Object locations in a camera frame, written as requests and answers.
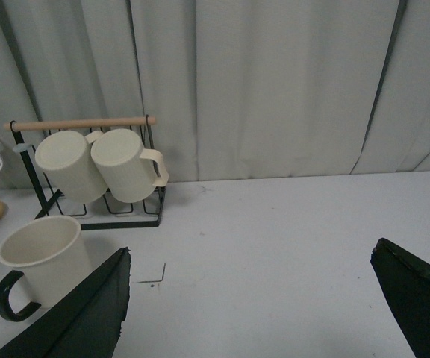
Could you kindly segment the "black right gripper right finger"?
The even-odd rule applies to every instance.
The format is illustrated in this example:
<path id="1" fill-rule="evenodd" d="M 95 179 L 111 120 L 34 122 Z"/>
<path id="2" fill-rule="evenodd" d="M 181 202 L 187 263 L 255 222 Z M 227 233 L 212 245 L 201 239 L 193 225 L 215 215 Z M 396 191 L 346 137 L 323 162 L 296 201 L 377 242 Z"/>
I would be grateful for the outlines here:
<path id="1" fill-rule="evenodd" d="M 430 264 L 385 238 L 370 263 L 414 356 L 430 357 Z"/>

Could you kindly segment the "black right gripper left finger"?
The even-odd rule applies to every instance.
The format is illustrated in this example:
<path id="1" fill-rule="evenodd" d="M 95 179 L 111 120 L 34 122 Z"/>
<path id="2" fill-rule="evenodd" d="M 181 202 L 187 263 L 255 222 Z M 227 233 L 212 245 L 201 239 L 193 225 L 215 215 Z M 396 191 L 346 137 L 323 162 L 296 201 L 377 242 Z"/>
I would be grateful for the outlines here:
<path id="1" fill-rule="evenodd" d="M 130 299 L 131 256 L 120 248 L 0 349 L 0 357 L 112 357 Z"/>

